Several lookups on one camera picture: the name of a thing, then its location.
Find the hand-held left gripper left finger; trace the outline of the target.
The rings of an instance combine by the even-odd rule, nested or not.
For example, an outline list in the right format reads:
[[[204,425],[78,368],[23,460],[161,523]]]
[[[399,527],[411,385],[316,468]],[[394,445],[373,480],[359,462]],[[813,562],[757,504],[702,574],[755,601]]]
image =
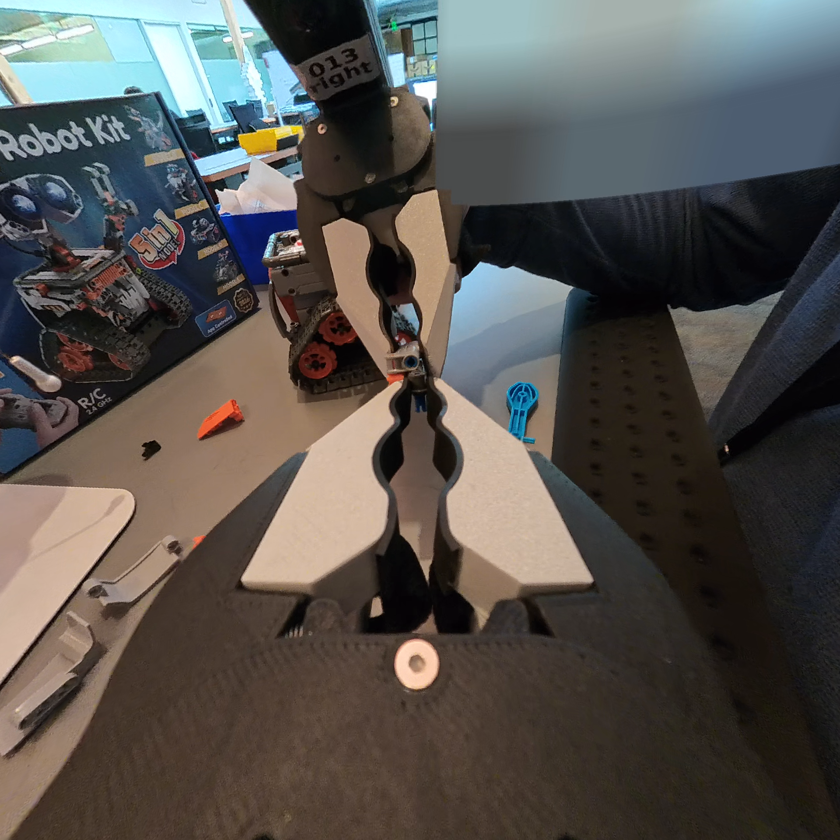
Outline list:
[[[390,384],[309,447],[241,575],[246,590],[330,600],[343,613],[378,596],[385,633],[426,622],[429,583],[391,485],[412,408],[411,387]]]

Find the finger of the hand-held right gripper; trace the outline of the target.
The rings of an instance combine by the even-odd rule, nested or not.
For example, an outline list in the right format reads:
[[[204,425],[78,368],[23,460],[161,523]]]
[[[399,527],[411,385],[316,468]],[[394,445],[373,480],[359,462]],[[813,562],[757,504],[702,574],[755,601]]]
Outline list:
[[[399,258],[362,224],[341,218],[322,229],[338,303],[388,382],[401,382],[387,359],[395,351],[392,304]]]
[[[413,195],[395,217],[398,243],[413,267],[411,300],[418,318],[418,340],[427,370],[441,377],[448,351],[456,281],[449,253],[445,214],[438,190]]]

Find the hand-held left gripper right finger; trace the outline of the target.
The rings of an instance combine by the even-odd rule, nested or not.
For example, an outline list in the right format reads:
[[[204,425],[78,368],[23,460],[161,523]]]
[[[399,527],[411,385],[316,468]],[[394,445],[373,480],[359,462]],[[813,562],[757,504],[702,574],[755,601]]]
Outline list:
[[[444,381],[429,386],[436,629],[469,634],[503,602],[588,592],[594,577],[526,449]]]

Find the person's right forearm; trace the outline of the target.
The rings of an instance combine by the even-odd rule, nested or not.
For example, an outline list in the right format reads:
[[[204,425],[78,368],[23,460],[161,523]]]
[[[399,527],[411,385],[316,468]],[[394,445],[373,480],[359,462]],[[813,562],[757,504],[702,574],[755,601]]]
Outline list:
[[[839,199],[837,165],[665,192],[474,206],[458,255],[601,298],[708,311],[784,288]]]

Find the tracked toy robot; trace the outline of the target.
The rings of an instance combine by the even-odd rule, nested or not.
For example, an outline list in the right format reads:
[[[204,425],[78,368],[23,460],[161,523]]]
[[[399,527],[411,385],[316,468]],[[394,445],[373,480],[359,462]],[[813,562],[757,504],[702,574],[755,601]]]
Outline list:
[[[269,236],[262,263],[269,276],[269,311],[289,342],[292,383],[323,394],[384,380],[337,294],[309,260],[298,230]]]

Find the yellow storage bin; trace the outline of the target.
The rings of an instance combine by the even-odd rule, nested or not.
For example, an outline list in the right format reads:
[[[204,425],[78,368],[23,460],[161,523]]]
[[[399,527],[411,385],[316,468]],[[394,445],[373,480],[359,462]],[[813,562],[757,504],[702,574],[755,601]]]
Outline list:
[[[238,135],[240,148],[249,155],[294,149],[303,138],[300,125],[281,125]]]

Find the blue bin with white paper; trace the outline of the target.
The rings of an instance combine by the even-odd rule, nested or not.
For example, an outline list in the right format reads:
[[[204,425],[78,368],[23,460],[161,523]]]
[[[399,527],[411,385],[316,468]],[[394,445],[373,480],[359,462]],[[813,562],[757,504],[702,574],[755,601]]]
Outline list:
[[[267,163],[252,159],[243,183],[217,191],[220,219],[248,281],[269,283],[262,259],[271,235],[298,227],[295,183]]]

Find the teal separator tool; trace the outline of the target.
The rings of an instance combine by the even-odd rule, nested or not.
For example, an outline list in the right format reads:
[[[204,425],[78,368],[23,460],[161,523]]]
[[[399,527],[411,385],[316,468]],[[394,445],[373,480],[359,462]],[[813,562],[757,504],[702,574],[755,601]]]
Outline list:
[[[533,383],[519,381],[507,389],[510,435],[525,445],[534,445],[535,438],[528,436],[529,419],[539,404],[539,391]]]

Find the orange wedge brick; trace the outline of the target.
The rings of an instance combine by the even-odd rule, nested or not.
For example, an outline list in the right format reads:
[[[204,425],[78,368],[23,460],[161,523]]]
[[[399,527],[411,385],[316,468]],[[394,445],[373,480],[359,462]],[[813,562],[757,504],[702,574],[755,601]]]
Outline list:
[[[244,415],[237,401],[235,399],[228,400],[202,420],[196,438],[198,440],[210,438],[240,425],[244,420]]]

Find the black dimpled mat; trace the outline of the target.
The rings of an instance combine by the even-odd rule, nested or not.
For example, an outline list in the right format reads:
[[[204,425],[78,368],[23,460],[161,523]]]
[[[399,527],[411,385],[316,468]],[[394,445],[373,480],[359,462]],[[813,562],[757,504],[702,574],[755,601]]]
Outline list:
[[[666,308],[569,294],[552,460],[666,578],[773,787],[800,812],[780,641]]]

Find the grey curved panel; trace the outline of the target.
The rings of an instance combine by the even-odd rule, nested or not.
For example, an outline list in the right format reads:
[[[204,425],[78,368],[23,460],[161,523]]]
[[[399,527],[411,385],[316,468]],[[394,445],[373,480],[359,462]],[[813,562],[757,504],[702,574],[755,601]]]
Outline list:
[[[81,686],[102,655],[102,646],[84,618],[73,611],[55,656],[1,709],[1,755],[14,752]]]
[[[180,540],[167,535],[116,579],[107,581],[91,577],[81,588],[85,595],[98,600],[103,607],[133,605],[173,572],[181,560],[181,553]]]

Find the robot kit box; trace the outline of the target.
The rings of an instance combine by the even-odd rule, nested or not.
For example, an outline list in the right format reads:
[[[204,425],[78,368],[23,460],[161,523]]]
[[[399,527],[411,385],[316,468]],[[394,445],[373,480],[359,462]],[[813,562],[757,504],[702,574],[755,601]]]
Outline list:
[[[256,291],[159,93],[2,107],[2,477],[216,336]]]

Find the white stand base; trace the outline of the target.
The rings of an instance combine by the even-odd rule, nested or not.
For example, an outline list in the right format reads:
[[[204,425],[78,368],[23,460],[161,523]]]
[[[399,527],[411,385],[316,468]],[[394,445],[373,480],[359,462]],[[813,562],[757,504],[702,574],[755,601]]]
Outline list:
[[[1,680],[129,524],[125,489],[1,485]]]

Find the white tipped rod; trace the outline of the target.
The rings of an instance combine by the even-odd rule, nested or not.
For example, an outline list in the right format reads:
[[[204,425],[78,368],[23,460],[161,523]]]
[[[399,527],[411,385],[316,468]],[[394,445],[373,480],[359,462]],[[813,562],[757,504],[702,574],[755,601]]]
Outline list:
[[[33,386],[41,392],[58,393],[63,386],[62,380],[57,375],[41,370],[36,364],[20,355],[8,355],[1,352],[1,358],[8,362],[17,373],[29,378]]]

